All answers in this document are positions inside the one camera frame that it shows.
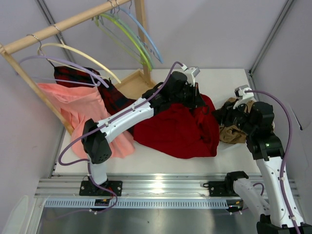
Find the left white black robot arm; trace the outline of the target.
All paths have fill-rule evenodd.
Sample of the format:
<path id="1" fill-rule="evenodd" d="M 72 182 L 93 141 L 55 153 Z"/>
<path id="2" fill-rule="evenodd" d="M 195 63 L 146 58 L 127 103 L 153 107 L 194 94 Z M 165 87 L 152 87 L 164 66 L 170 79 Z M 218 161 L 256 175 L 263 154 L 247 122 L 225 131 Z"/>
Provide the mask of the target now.
<path id="1" fill-rule="evenodd" d="M 168 110 L 172 104 L 182 104 L 189 109 L 204 106 L 195 81 L 199 72 L 197 67 L 174 71 L 129 107 L 98 122 L 92 119 L 85 122 L 81 142 L 90 161 L 89 179 L 94 184 L 100 186 L 107 182 L 106 161 L 113 154 L 110 143 L 124 131 Z"/>

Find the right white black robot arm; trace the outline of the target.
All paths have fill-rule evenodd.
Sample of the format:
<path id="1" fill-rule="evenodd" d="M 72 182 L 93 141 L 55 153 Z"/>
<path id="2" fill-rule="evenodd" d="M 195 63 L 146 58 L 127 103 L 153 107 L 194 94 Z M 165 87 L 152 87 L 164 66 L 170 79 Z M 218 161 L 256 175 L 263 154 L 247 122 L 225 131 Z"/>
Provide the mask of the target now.
<path id="1" fill-rule="evenodd" d="M 273 107 L 255 102 L 249 111 L 246 109 L 246 104 L 235 108 L 234 103 L 226 102 L 212 114 L 220 125 L 234 125 L 246 134 L 247 148 L 261 172 L 268 198 L 256 192 L 244 171 L 227 173 L 227 189 L 239 195 L 259 219 L 256 224 L 259 234 L 310 234 L 312 227 L 298 211 L 282 167 L 286 153 L 273 132 Z"/>

